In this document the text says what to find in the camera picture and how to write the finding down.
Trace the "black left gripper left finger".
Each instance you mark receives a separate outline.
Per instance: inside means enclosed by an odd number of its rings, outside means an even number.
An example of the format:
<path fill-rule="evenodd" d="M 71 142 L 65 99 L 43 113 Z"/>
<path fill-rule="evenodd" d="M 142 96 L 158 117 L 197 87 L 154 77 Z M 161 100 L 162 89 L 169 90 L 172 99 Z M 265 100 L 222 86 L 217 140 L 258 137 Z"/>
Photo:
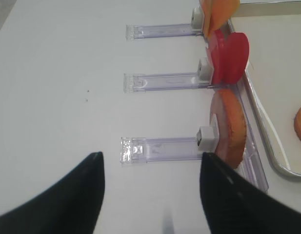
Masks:
<path fill-rule="evenodd" d="M 92 234 L 104 192 L 103 153 L 91 153 L 46 191 L 1 215 L 0 234 Z"/>

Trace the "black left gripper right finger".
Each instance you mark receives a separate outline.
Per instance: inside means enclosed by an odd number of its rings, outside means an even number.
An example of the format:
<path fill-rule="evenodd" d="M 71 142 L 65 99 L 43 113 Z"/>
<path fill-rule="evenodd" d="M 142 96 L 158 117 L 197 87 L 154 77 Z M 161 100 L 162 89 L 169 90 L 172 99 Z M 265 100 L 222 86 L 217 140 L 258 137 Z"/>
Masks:
<path fill-rule="evenodd" d="M 301 213 L 276 201 L 214 153 L 203 153 L 200 197 L 213 234 L 301 234 Z"/>

